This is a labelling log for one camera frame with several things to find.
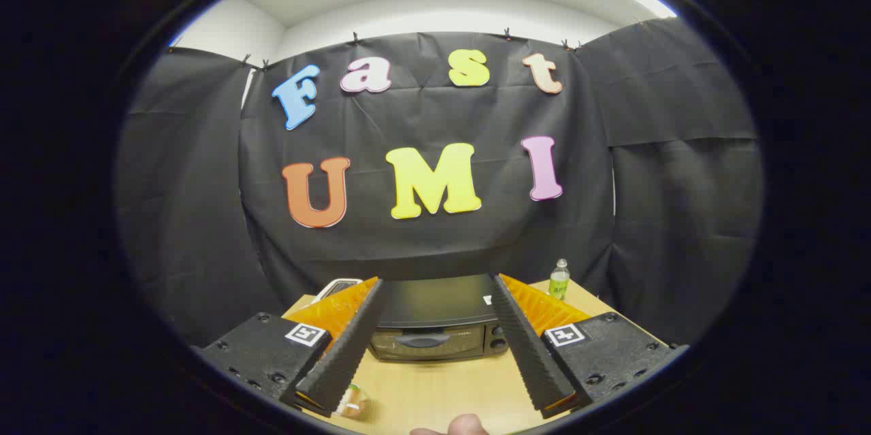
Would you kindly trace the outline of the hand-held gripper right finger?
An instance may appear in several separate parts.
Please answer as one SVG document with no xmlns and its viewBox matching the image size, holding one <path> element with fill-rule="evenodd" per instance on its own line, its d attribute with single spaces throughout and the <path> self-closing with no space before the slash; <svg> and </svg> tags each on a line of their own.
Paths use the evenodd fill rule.
<svg viewBox="0 0 871 435">
<path fill-rule="evenodd" d="M 685 353 L 615 311 L 584 312 L 505 274 L 492 305 L 533 407 L 550 419 L 610 403 Z"/>
</svg>

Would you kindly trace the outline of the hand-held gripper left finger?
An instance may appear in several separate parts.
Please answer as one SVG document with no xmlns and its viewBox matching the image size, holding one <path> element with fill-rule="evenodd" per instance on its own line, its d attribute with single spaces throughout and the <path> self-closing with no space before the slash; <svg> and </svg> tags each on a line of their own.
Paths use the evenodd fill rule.
<svg viewBox="0 0 871 435">
<path fill-rule="evenodd" d="M 330 417 L 368 348 L 384 291 L 375 276 L 289 315 L 259 312 L 198 354 L 255 393 Z"/>
</svg>

